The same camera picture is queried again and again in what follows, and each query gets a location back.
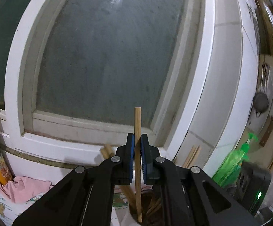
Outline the pink cloth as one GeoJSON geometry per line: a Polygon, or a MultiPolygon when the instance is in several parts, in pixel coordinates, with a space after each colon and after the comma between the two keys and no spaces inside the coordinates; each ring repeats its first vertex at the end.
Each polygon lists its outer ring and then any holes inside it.
{"type": "Polygon", "coordinates": [[[6,185],[0,183],[0,194],[10,202],[23,204],[39,194],[47,193],[51,188],[53,185],[49,181],[17,176],[6,185]]]}

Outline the hanging mesh strainer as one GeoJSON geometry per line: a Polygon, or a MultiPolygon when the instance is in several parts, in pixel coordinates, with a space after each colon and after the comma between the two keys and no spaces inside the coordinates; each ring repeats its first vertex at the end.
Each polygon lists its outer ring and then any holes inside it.
{"type": "Polygon", "coordinates": [[[262,75],[260,90],[254,95],[253,108],[256,111],[256,116],[259,117],[266,112],[269,107],[269,100],[267,96],[267,64],[262,64],[262,75]]]}

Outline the green dish soap bottle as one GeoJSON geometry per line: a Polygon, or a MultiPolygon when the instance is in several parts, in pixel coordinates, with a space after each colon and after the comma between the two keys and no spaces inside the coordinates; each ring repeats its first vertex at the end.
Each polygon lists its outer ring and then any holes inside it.
{"type": "Polygon", "coordinates": [[[227,185],[234,184],[239,176],[242,162],[248,160],[247,153],[250,148],[250,142],[258,141],[258,137],[253,133],[248,133],[248,140],[243,143],[239,149],[231,151],[219,169],[212,177],[220,187],[225,188],[227,185]]]}

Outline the wooden chopstick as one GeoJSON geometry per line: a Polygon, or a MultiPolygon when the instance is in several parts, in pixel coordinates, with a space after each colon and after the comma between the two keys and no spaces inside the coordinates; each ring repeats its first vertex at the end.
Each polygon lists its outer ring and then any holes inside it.
{"type": "Polygon", "coordinates": [[[141,197],[141,107],[134,108],[134,170],[136,189],[137,221],[142,223],[142,197],[141,197]]]}

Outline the cat pattern table cloth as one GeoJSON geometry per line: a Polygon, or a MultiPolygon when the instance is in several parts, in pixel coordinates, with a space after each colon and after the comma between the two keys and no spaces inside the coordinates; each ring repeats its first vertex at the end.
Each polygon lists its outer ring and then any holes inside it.
{"type": "MultiPolygon", "coordinates": [[[[15,204],[8,199],[5,199],[0,193],[0,219],[5,225],[12,225],[13,221],[29,208],[32,204],[38,201],[44,193],[40,193],[27,202],[21,204],[15,204]]],[[[126,196],[116,190],[113,194],[113,208],[111,213],[110,225],[121,225],[123,218],[127,212],[128,200],[126,196]]]]}

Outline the white steel utensil cup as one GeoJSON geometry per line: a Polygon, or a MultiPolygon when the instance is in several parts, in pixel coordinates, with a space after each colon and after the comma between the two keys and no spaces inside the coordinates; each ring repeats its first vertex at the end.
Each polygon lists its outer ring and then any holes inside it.
{"type": "Polygon", "coordinates": [[[137,222],[137,212],[130,206],[124,193],[117,188],[113,194],[110,225],[164,225],[160,195],[152,186],[142,188],[142,222],[137,222]]]}

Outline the white framed window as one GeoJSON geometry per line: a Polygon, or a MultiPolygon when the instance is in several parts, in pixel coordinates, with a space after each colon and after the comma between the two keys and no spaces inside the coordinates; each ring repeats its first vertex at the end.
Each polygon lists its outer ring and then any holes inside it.
{"type": "Polygon", "coordinates": [[[0,0],[0,146],[95,164],[142,131],[173,159],[210,64],[214,0],[0,0]]]}

